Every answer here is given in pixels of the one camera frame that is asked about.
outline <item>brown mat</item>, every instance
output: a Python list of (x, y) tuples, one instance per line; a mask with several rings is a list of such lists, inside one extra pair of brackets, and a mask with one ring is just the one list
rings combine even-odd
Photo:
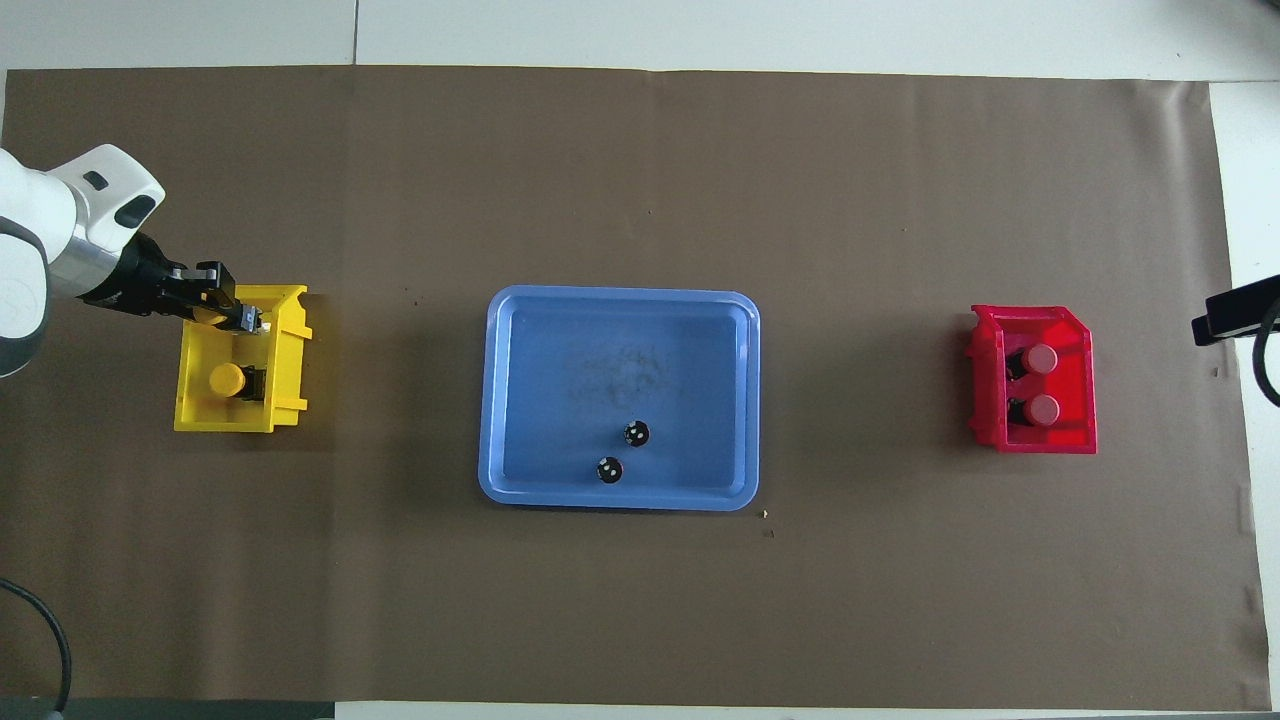
[[(146, 164), (172, 258), (314, 291), (312, 409), (275, 436), (169, 429), (172, 319), (60, 302), (0, 383), (0, 568), (77, 693), (1267, 706), (1239, 383), (1188, 325), (1229, 287), (1204, 85), (68, 70), (6, 108), (29, 165)], [(488, 501), (511, 283), (754, 299), (755, 502)], [(974, 302), (1091, 325), (1097, 456), (973, 443)], [(51, 692), (12, 610), (0, 694)]]

